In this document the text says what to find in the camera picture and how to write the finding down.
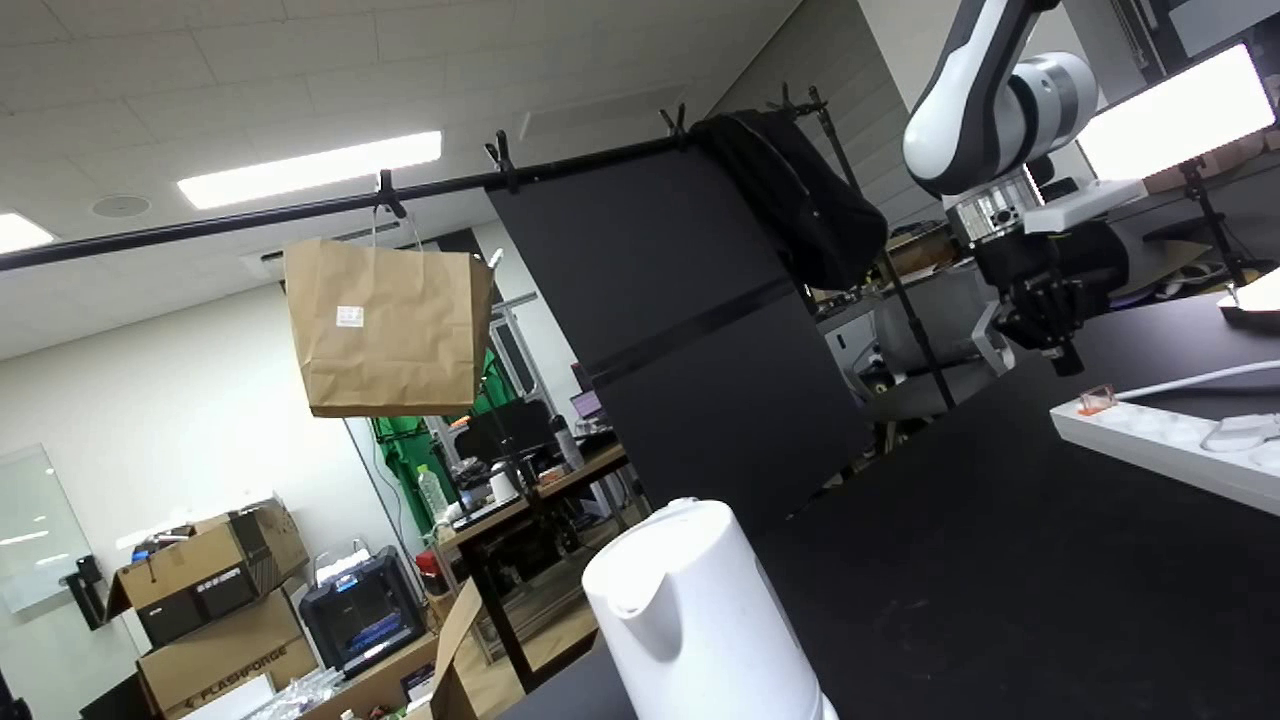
plastic bottle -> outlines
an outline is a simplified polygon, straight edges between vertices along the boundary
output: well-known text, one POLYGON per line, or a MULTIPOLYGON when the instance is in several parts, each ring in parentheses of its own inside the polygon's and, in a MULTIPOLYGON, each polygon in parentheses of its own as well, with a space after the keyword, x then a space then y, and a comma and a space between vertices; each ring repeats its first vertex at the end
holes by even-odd
POLYGON ((552 418, 552 432, 556 433, 556 442, 561 446, 561 455, 564 456, 564 464, 571 470, 577 470, 582 465, 586 465, 582 451, 579 450, 577 441, 573 439, 573 433, 568 432, 568 423, 564 421, 563 415, 552 418))
POLYGON ((440 489, 440 478, 435 477, 435 473, 426 465, 417 466, 417 489, 421 491, 422 500, 431 510, 431 520, 436 524, 443 521, 449 502, 444 500, 444 491, 440 489))

black pole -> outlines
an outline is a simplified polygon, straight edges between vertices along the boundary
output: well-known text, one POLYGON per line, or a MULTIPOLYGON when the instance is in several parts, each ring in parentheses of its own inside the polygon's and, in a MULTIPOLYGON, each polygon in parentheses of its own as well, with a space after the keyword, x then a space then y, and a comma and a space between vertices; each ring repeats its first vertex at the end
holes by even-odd
POLYGON ((1213 204, 1208 200, 1204 176, 1199 173, 1202 167, 1204 167, 1203 156, 1193 158, 1178 165, 1178 169, 1183 172, 1183 177, 1187 178, 1187 197, 1198 202, 1201 211, 1204 213, 1204 222, 1208 223, 1208 229, 1213 234, 1213 242, 1217 245, 1217 252, 1222 256, 1222 264, 1226 265, 1226 272, 1231 275, 1231 282, 1235 283, 1235 287, 1244 287, 1249 284, 1249 281, 1244 277, 1240 254, 1226 241, 1226 233, 1222 232, 1222 220, 1217 210, 1213 209, 1213 204))
MULTIPOLYGON (((495 172, 425 184, 415 184, 397 188, 394 196, 403 202, 406 200, 420 200, 422 197, 449 195, 463 190, 493 190, 498 187, 507 187, 512 179, 516 182, 552 179, 623 160, 662 152, 663 150, 675 147, 676 142, 677 141, 673 137, 663 137, 636 145, 627 145, 625 147, 614 147, 612 150, 604 150, 591 155, 557 160, 543 165, 517 168, 513 173, 495 172)), ((50 245, 18 250, 15 252, 0 254, 0 272, 15 270, 18 268, 31 268, 35 265, 46 265, 49 263, 61 263, 64 260, 77 260, 79 258, 92 258, 95 255, 106 255, 109 252, 119 252, 122 250, 134 250, 151 245, 164 245, 166 242, 177 242, 179 240, 191 240, 224 232, 289 223, 293 220, 303 220, 306 218, 319 218, 323 215, 347 213, 349 210, 364 210, 366 208, 380 205, 383 200, 385 200, 385 195, 366 192, 362 195, 320 200, 316 202, 302 202, 298 205, 287 205, 284 208, 273 208, 270 210, 257 210, 253 213, 241 213, 238 215, 227 215, 223 218, 179 223, 175 225, 131 231, 84 240, 70 240, 67 242, 54 242, 50 245)))
MULTIPOLYGON (((840 137, 836 136, 836 124, 831 122, 831 113, 827 111, 827 104, 822 101, 822 97, 818 95, 818 88, 814 86, 809 86, 809 100, 812 100, 818 108, 818 123, 822 126, 822 132, 827 135, 827 141, 831 142, 831 147, 836 151, 836 160, 840 161, 840 169, 845 172, 845 179, 849 182, 849 187, 858 190, 858 179, 854 177, 854 168, 849 164, 849 156, 845 155, 845 147, 840 145, 840 137)), ((893 269, 893 261, 888 256, 888 247, 881 250, 881 264, 884 266, 884 272, 888 274, 890 282, 893 283, 893 292, 897 293, 899 300, 902 302, 902 311, 906 313, 906 323, 911 327, 911 333, 915 336, 915 342, 920 346, 920 351, 924 352, 924 361, 929 366, 933 382, 938 386, 938 392, 942 393, 942 401, 947 405, 947 410, 954 410, 956 401, 951 395, 951 388, 947 386, 946 377, 942 375, 942 368, 938 365, 938 357, 933 354, 933 345, 929 343, 929 333, 924 329, 924 323, 920 320, 920 316, 915 314, 915 306, 911 305, 911 299, 906 296, 906 286, 902 284, 902 278, 899 277, 897 270, 893 269)))

horizontal bar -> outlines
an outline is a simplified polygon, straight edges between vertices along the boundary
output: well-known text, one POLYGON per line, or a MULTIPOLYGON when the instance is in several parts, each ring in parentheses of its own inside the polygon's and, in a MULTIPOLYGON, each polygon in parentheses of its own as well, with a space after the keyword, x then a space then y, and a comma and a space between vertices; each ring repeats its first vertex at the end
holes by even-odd
MULTIPOLYGON (((570 158, 567 160, 556 160, 543 165, 517 168, 516 181, 518 184, 524 184, 527 182, 553 179, 623 160, 653 155, 669 150, 675 146, 675 138, 664 137, 636 145, 614 147, 590 155, 581 155, 579 158, 570 158)), ((403 202, 407 200, 451 195, 465 190, 492 191, 506 186, 506 174, 484 173, 479 176, 466 176, 461 178, 402 187, 396 191, 396 196, 403 202)), ((241 213, 238 215, 225 215, 221 218, 179 223, 175 225, 129 231, 84 240, 69 240, 67 242, 52 242, 49 245, 40 245, 0 255, 0 272, 31 268, 35 265, 47 265, 50 263, 61 263, 65 260, 77 260, 81 258, 92 258, 95 255, 106 255, 110 252, 120 252, 123 250, 136 250, 138 247, 164 245, 195 237, 260 228, 279 223, 291 223, 294 220, 305 220, 307 218, 334 215, 338 213, 372 208, 376 204, 378 193, 366 192, 362 195, 349 195, 347 197, 335 197, 332 200, 317 200, 315 202, 273 208, 270 210, 257 210, 252 213, 241 213)))

fluorescent light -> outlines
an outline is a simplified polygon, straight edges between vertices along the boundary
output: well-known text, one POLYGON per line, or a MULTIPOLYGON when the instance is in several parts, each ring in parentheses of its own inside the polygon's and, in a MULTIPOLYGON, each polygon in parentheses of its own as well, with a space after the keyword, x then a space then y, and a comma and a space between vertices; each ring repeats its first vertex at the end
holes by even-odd
POLYGON ((1142 179, 1275 123, 1235 45, 1093 118, 1076 138, 1098 179, 1142 179))
POLYGON ((178 181, 178 188, 192 205, 206 210, 439 159, 440 133, 421 132, 187 178, 178 181))
POLYGON ((29 539, 42 538, 49 534, 49 530, 40 530, 38 533, 27 533, 24 536, 17 536, 12 538, 0 539, 0 544, 14 544, 19 542, 27 542, 29 539))
POLYGON ((54 236, 49 231, 17 213, 0 215, 0 252, 26 250, 52 241, 54 236))

robotic arm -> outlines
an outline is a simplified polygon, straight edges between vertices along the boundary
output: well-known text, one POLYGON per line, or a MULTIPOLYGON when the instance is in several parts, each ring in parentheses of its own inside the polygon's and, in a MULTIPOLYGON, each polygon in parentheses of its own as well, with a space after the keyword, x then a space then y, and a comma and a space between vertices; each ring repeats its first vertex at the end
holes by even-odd
POLYGON ((1083 369, 1074 332, 1106 309, 1106 293, 1064 279, 1055 238, 1025 231, 1025 214, 1043 201, 1023 165, 1084 129, 1098 86, 1068 53, 1019 61, 1039 14, 1060 1, 963 0, 902 155, 920 187, 947 196, 952 225, 1000 290, 996 328, 1068 375, 1083 369))

